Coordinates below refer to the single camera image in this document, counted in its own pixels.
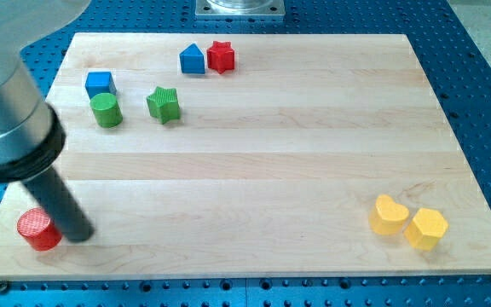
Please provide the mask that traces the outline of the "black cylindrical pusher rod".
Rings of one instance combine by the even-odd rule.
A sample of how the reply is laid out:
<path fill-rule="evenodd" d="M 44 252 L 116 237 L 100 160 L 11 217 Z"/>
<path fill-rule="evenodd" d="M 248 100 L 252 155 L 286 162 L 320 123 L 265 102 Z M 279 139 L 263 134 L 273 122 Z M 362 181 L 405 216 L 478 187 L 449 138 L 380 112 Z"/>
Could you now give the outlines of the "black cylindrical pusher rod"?
<path fill-rule="evenodd" d="M 84 242 L 94 234 L 92 222 L 54 167 L 50 166 L 22 184 L 70 242 Z"/>

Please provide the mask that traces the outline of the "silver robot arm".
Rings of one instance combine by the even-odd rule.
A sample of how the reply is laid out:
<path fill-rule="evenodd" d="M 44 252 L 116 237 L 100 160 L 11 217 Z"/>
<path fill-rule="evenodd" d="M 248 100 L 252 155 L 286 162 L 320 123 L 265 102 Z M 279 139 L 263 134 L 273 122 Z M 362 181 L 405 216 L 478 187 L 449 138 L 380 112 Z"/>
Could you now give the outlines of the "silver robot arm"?
<path fill-rule="evenodd" d="M 79 17 L 87 0 L 0 1 L 0 182 L 20 182 L 70 242 L 94 233 L 53 167 L 66 141 L 20 51 Z"/>

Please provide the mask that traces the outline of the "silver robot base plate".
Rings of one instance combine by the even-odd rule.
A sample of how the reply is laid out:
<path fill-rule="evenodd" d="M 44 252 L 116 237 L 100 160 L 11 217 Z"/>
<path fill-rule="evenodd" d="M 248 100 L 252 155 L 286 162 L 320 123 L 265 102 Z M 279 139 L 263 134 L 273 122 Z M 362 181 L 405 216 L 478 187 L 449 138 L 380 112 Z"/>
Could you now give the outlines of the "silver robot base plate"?
<path fill-rule="evenodd" d="M 194 13 L 204 19 L 238 17 L 283 18 L 284 0 L 196 0 Z"/>

